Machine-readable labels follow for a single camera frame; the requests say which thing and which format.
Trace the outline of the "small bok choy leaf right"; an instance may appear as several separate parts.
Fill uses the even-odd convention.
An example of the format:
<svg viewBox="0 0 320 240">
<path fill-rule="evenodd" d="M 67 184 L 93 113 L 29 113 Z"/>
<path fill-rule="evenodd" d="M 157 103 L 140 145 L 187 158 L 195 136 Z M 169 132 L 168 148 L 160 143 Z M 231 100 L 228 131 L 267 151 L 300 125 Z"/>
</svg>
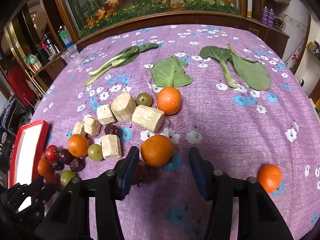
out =
<svg viewBox="0 0 320 240">
<path fill-rule="evenodd" d="M 199 55 L 203 59 L 210 57 L 211 59 L 217 61 L 222 68 L 227 85 L 232 88 L 239 87 L 239 85 L 237 85 L 235 80 L 231 77 L 231 74 L 227 68 L 227 61 L 231 58 L 231 51 L 229 49 L 216 46 L 205 46 L 200 50 Z"/>
</svg>

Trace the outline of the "dark red jujube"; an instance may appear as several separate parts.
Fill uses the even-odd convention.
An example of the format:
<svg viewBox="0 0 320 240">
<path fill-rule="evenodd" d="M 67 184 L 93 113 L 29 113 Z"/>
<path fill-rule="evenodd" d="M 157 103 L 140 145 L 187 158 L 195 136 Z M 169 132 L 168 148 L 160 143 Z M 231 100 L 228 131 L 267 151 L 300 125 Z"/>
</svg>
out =
<svg viewBox="0 0 320 240">
<path fill-rule="evenodd" d="M 74 160 L 74 156 L 69 152 L 67 149 L 61 149 L 58 152 L 58 158 L 61 162 L 65 165 L 70 165 L 71 162 Z"/>
</svg>

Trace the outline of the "dark jujube by sugarcane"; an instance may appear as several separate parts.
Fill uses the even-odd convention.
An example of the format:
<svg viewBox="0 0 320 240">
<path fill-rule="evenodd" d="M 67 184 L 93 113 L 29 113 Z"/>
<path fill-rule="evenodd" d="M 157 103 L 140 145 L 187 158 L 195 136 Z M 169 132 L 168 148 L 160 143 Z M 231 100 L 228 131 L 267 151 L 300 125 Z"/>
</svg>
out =
<svg viewBox="0 0 320 240">
<path fill-rule="evenodd" d="M 105 134 L 112 134 L 118 136 L 119 134 L 119 128 L 116 125 L 108 124 L 105 126 Z"/>
</svg>

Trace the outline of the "green grape by tangerine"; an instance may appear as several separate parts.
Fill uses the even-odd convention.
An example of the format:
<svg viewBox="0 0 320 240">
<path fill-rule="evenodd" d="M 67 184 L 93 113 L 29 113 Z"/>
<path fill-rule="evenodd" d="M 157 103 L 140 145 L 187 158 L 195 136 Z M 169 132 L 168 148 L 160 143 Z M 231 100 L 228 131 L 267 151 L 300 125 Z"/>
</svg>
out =
<svg viewBox="0 0 320 240">
<path fill-rule="evenodd" d="M 140 93 L 136 97 L 136 104 L 144 106 L 152 106 L 152 96 L 148 93 Z"/>
</svg>

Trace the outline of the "green leaf centre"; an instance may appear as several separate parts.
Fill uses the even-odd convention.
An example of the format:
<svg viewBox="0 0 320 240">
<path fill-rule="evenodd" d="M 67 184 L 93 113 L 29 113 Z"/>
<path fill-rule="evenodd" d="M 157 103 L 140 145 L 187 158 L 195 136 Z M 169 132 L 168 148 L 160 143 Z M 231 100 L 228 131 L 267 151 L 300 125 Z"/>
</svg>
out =
<svg viewBox="0 0 320 240">
<path fill-rule="evenodd" d="M 185 72 L 188 64 L 176 57 L 157 61 L 151 68 L 151 76 L 157 87 L 184 87 L 193 82 Z"/>
</svg>

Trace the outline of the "large pale sugarcane chunk upright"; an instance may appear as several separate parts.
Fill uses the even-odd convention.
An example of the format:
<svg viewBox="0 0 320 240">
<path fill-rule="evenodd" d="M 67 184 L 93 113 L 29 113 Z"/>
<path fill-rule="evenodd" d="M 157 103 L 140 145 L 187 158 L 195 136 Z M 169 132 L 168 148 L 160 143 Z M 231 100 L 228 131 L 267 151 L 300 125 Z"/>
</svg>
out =
<svg viewBox="0 0 320 240">
<path fill-rule="evenodd" d="M 129 92 L 116 96 L 111 103 L 111 111 L 118 122 L 128 122 L 132 119 L 137 104 Z"/>
</svg>

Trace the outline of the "large pale sugarcane chunk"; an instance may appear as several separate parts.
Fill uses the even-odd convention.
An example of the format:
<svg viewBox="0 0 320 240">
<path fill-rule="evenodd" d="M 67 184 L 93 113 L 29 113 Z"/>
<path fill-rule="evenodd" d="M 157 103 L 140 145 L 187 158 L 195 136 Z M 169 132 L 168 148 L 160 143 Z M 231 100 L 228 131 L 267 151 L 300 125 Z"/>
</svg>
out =
<svg viewBox="0 0 320 240">
<path fill-rule="evenodd" d="M 152 133 L 158 132 L 164 118 L 165 113 L 163 111 L 145 105 L 138 105 L 132 114 L 132 122 Z"/>
<path fill-rule="evenodd" d="M 132 119 L 137 104 L 129 92 L 116 96 L 111 103 L 111 111 L 118 122 L 128 122 Z"/>
</svg>

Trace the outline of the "purple floral tablecloth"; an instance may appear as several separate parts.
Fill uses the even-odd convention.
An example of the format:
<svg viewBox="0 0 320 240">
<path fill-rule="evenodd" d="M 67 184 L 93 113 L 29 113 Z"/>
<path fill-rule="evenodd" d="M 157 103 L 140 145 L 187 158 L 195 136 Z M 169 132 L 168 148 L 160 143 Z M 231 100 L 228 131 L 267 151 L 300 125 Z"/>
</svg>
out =
<svg viewBox="0 0 320 240">
<path fill-rule="evenodd" d="M 88 87 L 89 72 L 131 46 L 156 43 L 134 61 L 112 68 Z M 271 87 L 249 88 L 236 73 L 238 88 L 227 86 L 220 64 L 199 56 L 205 46 L 227 47 L 267 69 Z M 167 116 L 159 133 L 175 146 L 165 167 L 146 167 L 117 209 L 126 239 L 202 239 L 210 202 L 200 195 L 188 163 L 195 146 L 215 168 L 233 178 L 255 176 L 263 164 L 277 165 L 280 187 L 271 193 L 294 239 L 319 221 L 319 122 L 308 96 L 281 58 L 244 30 L 214 25 L 167 25 L 108 37 L 87 46 L 81 64 L 68 64 L 49 87 L 33 120 L 50 124 L 48 142 L 66 147 L 74 124 L 96 118 L 101 105 L 123 92 L 132 97 L 160 87 L 151 77 L 159 61 L 176 57 L 188 64 L 193 82 L 180 88 L 182 107 Z"/>
</svg>

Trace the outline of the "small pale sugarcane chunk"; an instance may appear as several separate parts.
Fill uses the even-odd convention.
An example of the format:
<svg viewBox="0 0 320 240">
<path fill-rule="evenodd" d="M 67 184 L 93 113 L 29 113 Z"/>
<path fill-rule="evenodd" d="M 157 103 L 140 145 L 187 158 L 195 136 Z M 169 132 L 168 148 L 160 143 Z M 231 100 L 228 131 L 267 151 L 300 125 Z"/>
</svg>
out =
<svg viewBox="0 0 320 240">
<path fill-rule="evenodd" d="M 87 117 L 84 122 L 84 131 L 91 135 L 97 136 L 100 133 L 101 123 L 97 119 L 93 119 L 91 117 Z"/>
</svg>

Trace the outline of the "pale sugarcane chunk middle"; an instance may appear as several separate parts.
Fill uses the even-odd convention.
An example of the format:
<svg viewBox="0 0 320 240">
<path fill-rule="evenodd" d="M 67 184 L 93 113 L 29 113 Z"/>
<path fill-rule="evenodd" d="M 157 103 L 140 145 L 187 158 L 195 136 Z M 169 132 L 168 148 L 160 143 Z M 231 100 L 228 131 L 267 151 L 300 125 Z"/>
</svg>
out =
<svg viewBox="0 0 320 240">
<path fill-rule="evenodd" d="M 102 125 L 108 125 L 116 122 L 116 118 L 111 111 L 110 105 L 101 105 L 97 108 L 97 119 Z"/>
</svg>

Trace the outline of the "orange tangerine by leaf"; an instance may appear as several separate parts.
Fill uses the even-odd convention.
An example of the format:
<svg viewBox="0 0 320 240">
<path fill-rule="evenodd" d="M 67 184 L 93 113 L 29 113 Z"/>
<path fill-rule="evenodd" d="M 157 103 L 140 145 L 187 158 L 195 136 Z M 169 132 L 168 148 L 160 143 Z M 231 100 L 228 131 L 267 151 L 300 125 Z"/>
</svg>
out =
<svg viewBox="0 0 320 240">
<path fill-rule="evenodd" d="M 177 88 L 164 87 L 157 95 L 157 108 L 166 115 L 176 114 L 182 104 L 182 97 Z"/>
</svg>

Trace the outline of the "large green leaf right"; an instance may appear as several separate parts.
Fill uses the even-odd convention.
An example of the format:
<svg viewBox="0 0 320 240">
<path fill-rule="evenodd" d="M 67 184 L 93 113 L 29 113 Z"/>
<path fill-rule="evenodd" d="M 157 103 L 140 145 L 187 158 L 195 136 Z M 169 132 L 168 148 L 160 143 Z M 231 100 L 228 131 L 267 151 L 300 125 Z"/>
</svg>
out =
<svg viewBox="0 0 320 240">
<path fill-rule="evenodd" d="M 242 81 L 255 90 L 268 90 L 271 86 L 271 79 L 267 69 L 259 61 L 239 56 L 230 44 L 228 48 L 231 52 L 233 67 Z"/>
</svg>

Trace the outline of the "clear plastic cup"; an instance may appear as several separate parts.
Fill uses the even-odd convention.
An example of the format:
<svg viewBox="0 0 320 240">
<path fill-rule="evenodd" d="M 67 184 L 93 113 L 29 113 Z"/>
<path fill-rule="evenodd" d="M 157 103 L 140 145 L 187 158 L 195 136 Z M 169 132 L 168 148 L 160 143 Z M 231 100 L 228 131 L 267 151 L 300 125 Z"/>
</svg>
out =
<svg viewBox="0 0 320 240">
<path fill-rule="evenodd" d="M 76 44 L 73 44 L 70 47 L 68 47 L 65 50 L 65 52 L 61 55 L 61 59 L 63 59 L 63 61 L 66 64 L 71 64 L 76 67 L 80 66 L 81 57 L 79 56 Z"/>
</svg>

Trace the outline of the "dark jujube lower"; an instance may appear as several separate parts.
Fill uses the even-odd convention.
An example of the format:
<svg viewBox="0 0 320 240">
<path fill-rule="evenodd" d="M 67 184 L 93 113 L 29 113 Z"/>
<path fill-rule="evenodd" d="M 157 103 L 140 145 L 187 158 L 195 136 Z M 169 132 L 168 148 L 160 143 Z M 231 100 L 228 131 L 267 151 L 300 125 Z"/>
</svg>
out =
<svg viewBox="0 0 320 240">
<path fill-rule="evenodd" d="M 75 158 L 71 161 L 69 168 L 73 172 L 80 172 L 85 168 L 85 161 L 82 158 Z"/>
</svg>

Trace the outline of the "small orange tangerine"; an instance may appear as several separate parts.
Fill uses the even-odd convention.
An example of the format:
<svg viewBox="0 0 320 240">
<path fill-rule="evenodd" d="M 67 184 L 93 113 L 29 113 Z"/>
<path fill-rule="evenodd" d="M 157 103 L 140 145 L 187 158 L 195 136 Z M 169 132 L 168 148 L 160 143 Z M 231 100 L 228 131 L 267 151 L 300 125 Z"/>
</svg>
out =
<svg viewBox="0 0 320 240">
<path fill-rule="evenodd" d="M 52 166 L 46 158 L 41 158 L 37 165 L 37 171 L 40 176 L 45 176 L 52 172 Z"/>
</svg>

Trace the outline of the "green grape left cluster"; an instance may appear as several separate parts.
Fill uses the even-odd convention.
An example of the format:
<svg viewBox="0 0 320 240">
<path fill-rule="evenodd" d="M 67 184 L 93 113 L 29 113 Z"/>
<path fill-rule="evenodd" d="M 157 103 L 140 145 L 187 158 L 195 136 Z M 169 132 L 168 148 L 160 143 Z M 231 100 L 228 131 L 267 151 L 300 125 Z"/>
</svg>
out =
<svg viewBox="0 0 320 240">
<path fill-rule="evenodd" d="M 101 161 L 103 159 L 102 146 L 98 144 L 92 144 L 87 150 L 87 155 L 93 161 Z"/>
</svg>

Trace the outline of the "green label water bottle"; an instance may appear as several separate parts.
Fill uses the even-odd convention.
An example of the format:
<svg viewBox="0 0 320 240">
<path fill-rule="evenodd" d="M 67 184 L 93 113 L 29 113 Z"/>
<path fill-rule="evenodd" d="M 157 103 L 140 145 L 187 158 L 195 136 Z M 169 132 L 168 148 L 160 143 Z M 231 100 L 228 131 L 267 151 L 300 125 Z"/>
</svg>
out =
<svg viewBox="0 0 320 240">
<path fill-rule="evenodd" d="M 72 38 L 71 38 L 71 36 L 70 36 L 70 34 L 69 34 L 69 32 L 68 32 L 68 30 L 67 30 L 65 25 L 61 25 L 59 27 L 58 33 L 59 33 L 59 36 L 60 36 L 61 40 L 65 44 L 66 48 L 69 48 L 74 44 L 74 42 L 73 42 L 73 40 L 72 40 Z"/>
</svg>

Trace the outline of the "purple bottles on shelf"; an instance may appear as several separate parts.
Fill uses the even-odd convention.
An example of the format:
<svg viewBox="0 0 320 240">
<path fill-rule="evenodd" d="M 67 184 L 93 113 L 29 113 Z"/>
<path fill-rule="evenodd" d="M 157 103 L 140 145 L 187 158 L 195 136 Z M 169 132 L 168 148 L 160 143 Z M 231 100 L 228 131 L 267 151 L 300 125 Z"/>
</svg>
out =
<svg viewBox="0 0 320 240">
<path fill-rule="evenodd" d="M 262 18 L 261 18 L 261 22 L 262 24 L 272 27 L 273 26 L 273 22 L 274 22 L 274 10 L 273 9 L 268 9 L 267 6 L 265 6 L 263 8 L 263 14 L 262 14 Z"/>
</svg>

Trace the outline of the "red white tray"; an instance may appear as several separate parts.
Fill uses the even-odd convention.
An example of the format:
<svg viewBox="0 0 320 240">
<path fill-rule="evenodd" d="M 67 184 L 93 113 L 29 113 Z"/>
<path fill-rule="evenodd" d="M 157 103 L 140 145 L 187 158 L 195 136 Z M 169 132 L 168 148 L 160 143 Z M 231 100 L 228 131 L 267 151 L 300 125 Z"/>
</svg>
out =
<svg viewBox="0 0 320 240">
<path fill-rule="evenodd" d="M 41 158 L 50 125 L 44 120 L 33 121 L 19 128 L 8 175 L 8 187 L 31 184 L 38 176 Z"/>
</svg>

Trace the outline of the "steel thermos flask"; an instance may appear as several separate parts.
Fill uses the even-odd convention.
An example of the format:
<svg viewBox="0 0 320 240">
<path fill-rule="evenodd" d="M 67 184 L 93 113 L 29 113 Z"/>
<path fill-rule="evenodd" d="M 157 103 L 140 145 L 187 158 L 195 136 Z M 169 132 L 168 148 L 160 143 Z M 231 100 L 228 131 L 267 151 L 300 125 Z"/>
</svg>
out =
<svg viewBox="0 0 320 240">
<path fill-rule="evenodd" d="M 54 43 L 54 39 L 51 33 L 46 33 L 42 39 L 42 48 L 47 52 L 49 59 L 52 59 L 56 56 L 60 51 L 56 44 Z"/>
</svg>

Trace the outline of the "orange tangerine cluster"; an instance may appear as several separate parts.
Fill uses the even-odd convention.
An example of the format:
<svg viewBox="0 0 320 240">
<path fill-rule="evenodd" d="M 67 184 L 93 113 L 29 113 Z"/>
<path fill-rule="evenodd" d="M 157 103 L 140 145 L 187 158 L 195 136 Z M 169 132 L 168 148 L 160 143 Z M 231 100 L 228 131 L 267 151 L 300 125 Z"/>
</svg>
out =
<svg viewBox="0 0 320 240">
<path fill-rule="evenodd" d="M 67 148 L 72 156 L 82 158 L 87 155 L 89 142 L 85 136 L 73 134 L 67 142 Z"/>
</svg>

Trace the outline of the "bok choy stalk left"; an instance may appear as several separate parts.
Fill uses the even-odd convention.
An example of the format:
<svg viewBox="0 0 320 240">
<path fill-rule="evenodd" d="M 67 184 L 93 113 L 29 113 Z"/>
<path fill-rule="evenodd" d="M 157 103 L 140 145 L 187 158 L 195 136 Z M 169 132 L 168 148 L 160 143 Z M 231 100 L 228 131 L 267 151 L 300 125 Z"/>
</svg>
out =
<svg viewBox="0 0 320 240">
<path fill-rule="evenodd" d="M 122 50 L 117 55 L 107 60 L 98 69 L 89 72 L 90 79 L 88 79 L 84 83 L 84 86 L 88 87 L 112 68 L 117 68 L 129 64 L 130 62 L 134 61 L 141 53 L 144 53 L 148 50 L 156 49 L 158 47 L 159 45 L 156 43 L 146 43 L 141 46 L 131 46 Z"/>
</svg>

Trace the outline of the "small sugarcane chunk far left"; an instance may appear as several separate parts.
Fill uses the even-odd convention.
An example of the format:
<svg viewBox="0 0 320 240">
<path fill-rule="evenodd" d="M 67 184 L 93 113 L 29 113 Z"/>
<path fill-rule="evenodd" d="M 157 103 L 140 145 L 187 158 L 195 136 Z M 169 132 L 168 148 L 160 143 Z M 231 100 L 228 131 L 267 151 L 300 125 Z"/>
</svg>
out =
<svg viewBox="0 0 320 240">
<path fill-rule="evenodd" d="M 84 122 L 77 121 L 74 124 L 74 127 L 72 129 L 72 135 L 74 135 L 74 134 L 80 134 L 80 135 L 83 135 L 84 137 L 86 136 L 86 132 L 84 129 Z"/>
</svg>

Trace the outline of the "red cherry tomato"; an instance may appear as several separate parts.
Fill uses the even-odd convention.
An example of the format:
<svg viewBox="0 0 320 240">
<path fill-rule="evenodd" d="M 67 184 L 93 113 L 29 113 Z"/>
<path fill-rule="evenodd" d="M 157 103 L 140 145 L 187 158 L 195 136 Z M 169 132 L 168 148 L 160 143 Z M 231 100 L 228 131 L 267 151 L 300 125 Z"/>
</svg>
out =
<svg viewBox="0 0 320 240">
<path fill-rule="evenodd" d="M 50 145 L 46 149 L 46 158 L 49 162 L 55 162 L 58 159 L 58 148 L 55 145 Z"/>
</svg>

